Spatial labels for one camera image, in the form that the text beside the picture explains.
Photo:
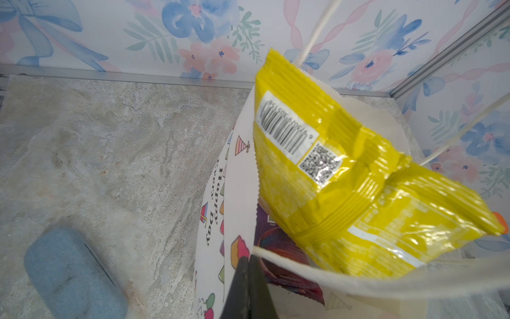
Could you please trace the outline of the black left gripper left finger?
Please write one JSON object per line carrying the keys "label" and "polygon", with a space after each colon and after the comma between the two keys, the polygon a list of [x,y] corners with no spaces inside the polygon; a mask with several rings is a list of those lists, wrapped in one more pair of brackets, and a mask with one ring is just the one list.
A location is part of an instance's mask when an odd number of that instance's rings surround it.
{"label": "black left gripper left finger", "polygon": [[247,319],[250,313],[249,258],[242,257],[232,280],[220,319]]}

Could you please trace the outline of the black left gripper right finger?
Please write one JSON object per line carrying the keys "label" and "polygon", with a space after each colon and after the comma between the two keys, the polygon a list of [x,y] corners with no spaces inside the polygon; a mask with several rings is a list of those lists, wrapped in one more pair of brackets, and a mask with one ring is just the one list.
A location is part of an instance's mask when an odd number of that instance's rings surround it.
{"label": "black left gripper right finger", "polygon": [[267,281],[261,268],[260,259],[250,256],[248,267],[250,318],[278,319]]}

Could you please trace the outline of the yellow snack bag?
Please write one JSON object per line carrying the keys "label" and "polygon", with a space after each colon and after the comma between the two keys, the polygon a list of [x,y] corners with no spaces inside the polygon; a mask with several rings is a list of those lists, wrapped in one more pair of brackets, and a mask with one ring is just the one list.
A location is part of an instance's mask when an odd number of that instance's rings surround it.
{"label": "yellow snack bag", "polygon": [[262,207],[319,267],[395,279],[504,231],[471,189],[414,163],[277,51],[256,75]]}

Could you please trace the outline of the white printed paper bag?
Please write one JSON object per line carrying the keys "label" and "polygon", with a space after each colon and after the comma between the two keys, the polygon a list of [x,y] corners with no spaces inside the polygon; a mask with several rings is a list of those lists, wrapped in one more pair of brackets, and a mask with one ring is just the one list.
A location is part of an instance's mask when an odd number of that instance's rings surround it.
{"label": "white printed paper bag", "polygon": [[[308,258],[258,205],[258,171],[252,148],[254,95],[249,94],[208,180],[195,258],[197,318],[220,318],[239,260],[260,239],[292,260]],[[452,299],[382,299],[350,295],[261,262],[278,318],[504,318],[501,298],[481,291]]]}

